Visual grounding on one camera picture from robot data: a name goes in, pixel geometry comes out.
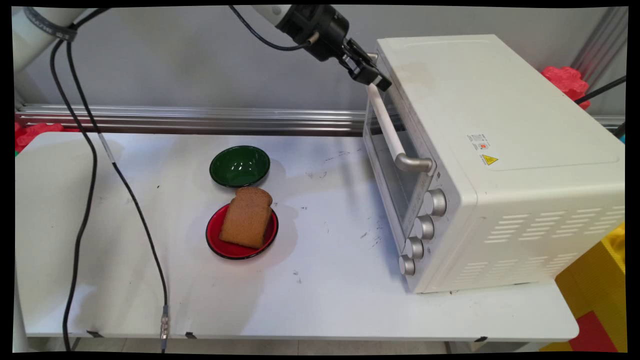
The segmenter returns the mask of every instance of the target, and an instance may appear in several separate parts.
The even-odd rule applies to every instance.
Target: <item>yellow block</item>
[[[556,277],[573,316],[594,311],[619,352],[627,352],[625,224],[607,235]],[[541,351],[564,351],[569,343],[553,343]]]
[[[540,351],[573,351],[569,343],[551,343],[546,347],[540,348]]]

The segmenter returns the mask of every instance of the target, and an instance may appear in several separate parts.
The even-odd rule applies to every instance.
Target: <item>white toaster oven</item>
[[[413,292],[554,278],[624,221],[625,146],[496,36],[377,53],[364,140]]]

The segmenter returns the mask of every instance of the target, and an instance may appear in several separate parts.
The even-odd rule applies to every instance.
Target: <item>slice of bread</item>
[[[264,244],[264,231],[271,217],[272,201],[271,195],[262,189],[238,189],[222,223],[220,240],[254,249],[261,248]]]

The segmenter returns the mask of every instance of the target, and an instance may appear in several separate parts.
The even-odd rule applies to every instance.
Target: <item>gray wall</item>
[[[336,5],[349,36],[375,39],[493,33],[538,70],[570,65],[604,8]],[[245,19],[276,44],[292,42],[249,6]],[[333,59],[286,53],[256,40],[226,6],[118,8],[81,29],[74,59],[92,105],[362,110],[365,91]],[[49,51],[15,76],[27,102],[61,104]],[[72,103],[64,51],[58,72]]]

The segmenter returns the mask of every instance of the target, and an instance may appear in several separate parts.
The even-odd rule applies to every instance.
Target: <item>yellow warning sticker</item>
[[[498,161],[497,158],[492,158],[491,156],[487,156],[487,155],[482,155],[482,157],[484,158],[484,160],[486,161],[487,165],[491,165],[492,163],[495,163],[496,161]]]

